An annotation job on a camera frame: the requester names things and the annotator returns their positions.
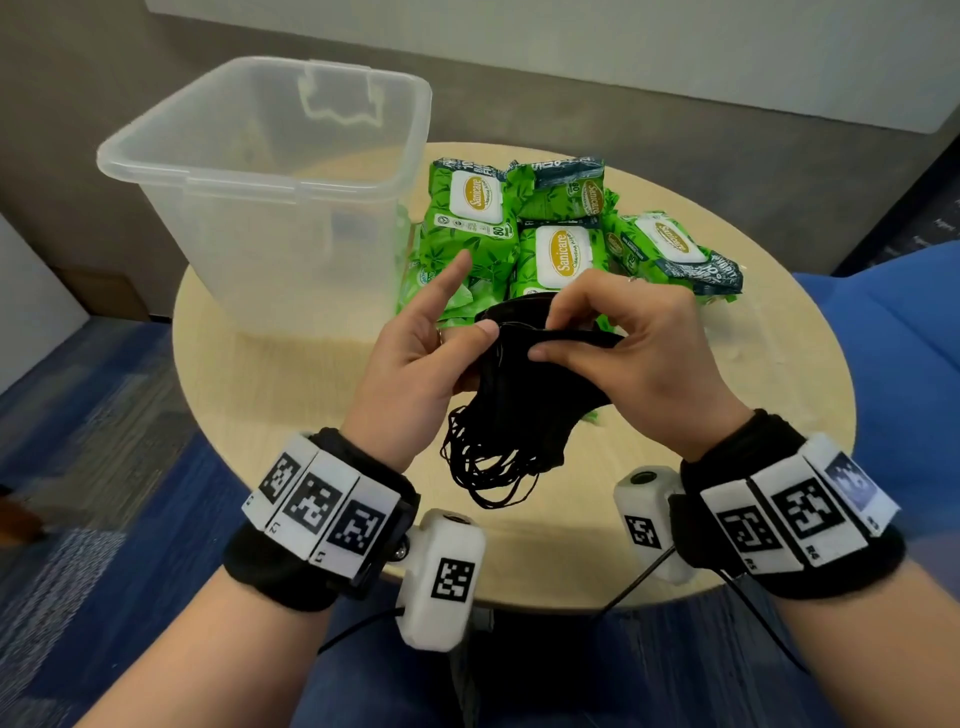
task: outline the white wall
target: white wall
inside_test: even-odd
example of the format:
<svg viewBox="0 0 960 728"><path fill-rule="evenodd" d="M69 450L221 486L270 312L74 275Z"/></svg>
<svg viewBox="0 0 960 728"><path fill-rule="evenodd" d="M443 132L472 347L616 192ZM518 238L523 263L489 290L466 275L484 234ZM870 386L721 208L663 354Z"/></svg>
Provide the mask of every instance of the white wall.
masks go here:
<svg viewBox="0 0 960 728"><path fill-rule="evenodd" d="M0 392L89 318L0 216Z"/></svg>
<svg viewBox="0 0 960 728"><path fill-rule="evenodd" d="M957 0L146 3L154 12L913 132L936 131L960 103ZM655 120L637 109L636 122Z"/></svg>

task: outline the round wooden table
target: round wooden table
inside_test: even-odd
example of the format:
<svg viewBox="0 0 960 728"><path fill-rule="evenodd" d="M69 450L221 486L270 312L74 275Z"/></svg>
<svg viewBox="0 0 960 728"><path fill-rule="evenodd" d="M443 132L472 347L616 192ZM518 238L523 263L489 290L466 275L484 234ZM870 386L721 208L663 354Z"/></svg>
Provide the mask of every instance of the round wooden table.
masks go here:
<svg viewBox="0 0 960 728"><path fill-rule="evenodd" d="M560 155L489 144L427 144L410 205L414 220L426 210L427 168L439 157L503 167L511 159ZM700 244L741 264L743 297L703 310L725 379L749 405L780 413L804 432L823 430L850 451L855 414L846 361L819 309L790 274L742 232L668 189L610 167L605 184L620 193L621 212L666 210ZM290 432L339 426L370 350L359 343L240 334L193 269L180 285L173 340L180 384L197 423L249 487L259 483ZM453 406L466 397L455 398ZM679 458L632 430L612 407L601 410L596 425L577 424L565 465L543 475L527 501L503 510L481 510L453 483L438 454L443 437L442 431L407 475L421 493L421 514L449 509L469 515L486 531L478 603L595 610L641 571L613 504L613 485L639 465L676 468ZM681 587L650 578L623 605L676 599L718 584L711 572Z"/></svg>

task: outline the plastic container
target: plastic container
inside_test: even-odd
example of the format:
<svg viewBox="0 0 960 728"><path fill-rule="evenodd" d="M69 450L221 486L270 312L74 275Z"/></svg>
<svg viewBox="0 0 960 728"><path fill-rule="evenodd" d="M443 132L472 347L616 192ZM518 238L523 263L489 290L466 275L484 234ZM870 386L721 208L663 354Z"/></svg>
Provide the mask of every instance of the plastic container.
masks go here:
<svg viewBox="0 0 960 728"><path fill-rule="evenodd" d="M251 333L372 340L393 314L430 85L240 58L105 141L213 297Z"/></svg>

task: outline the blue chair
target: blue chair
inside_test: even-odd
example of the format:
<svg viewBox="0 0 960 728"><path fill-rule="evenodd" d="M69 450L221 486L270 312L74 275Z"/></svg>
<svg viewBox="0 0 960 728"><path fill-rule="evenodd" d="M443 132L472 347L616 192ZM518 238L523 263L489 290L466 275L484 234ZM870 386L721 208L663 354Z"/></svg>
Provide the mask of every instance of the blue chair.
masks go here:
<svg viewBox="0 0 960 728"><path fill-rule="evenodd" d="M911 539L960 530L960 240L855 276L797 274L856 395L853 456Z"/></svg>

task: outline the forearm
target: forearm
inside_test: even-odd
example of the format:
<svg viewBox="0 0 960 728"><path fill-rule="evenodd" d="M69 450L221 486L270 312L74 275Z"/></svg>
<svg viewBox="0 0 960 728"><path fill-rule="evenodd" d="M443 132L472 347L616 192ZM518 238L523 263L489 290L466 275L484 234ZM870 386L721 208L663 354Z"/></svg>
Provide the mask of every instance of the forearm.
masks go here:
<svg viewBox="0 0 960 728"><path fill-rule="evenodd" d="M960 604L917 564L862 593L777 599L813 674L851 726L956 725Z"/></svg>
<svg viewBox="0 0 960 728"><path fill-rule="evenodd" d="M286 726L327 622L220 569L79 725Z"/></svg>

